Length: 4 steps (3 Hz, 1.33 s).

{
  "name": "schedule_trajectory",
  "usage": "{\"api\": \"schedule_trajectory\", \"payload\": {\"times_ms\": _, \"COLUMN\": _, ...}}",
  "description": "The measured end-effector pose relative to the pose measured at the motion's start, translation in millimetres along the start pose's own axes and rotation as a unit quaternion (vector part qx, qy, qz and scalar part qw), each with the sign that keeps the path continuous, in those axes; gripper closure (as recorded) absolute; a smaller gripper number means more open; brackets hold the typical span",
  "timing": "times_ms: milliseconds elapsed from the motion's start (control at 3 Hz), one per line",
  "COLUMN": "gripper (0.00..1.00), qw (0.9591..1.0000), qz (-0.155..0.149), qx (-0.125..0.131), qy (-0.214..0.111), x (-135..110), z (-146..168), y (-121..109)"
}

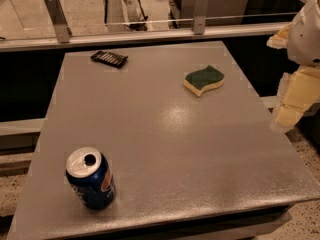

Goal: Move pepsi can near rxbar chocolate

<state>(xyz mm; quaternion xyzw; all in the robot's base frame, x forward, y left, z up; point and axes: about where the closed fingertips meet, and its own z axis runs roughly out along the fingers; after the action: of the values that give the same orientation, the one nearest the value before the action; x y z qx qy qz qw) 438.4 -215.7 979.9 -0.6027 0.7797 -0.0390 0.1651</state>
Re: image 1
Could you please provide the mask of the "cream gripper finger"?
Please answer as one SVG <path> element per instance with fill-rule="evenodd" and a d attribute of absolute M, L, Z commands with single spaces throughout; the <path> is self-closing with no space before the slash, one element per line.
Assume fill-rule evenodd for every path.
<path fill-rule="evenodd" d="M 288 40 L 288 32 L 291 24 L 285 25 L 282 29 L 280 29 L 276 34 L 271 36 L 266 45 L 270 48 L 274 49 L 286 49 L 287 48 L 287 40 Z"/>
<path fill-rule="evenodd" d="M 277 97 L 270 128 L 277 133 L 286 133 L 320 98 L 320 68 L 301 65 L 293 74 L 284 73 Z"/>

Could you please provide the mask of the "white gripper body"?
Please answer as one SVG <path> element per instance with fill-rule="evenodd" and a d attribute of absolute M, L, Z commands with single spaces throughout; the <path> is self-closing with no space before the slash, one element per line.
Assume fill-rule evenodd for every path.
<path fill-rule="evenodd" d="M 294 17 L 287 53 L 299 65 L 320 66 L 320 0 L 309 0 Z"/>

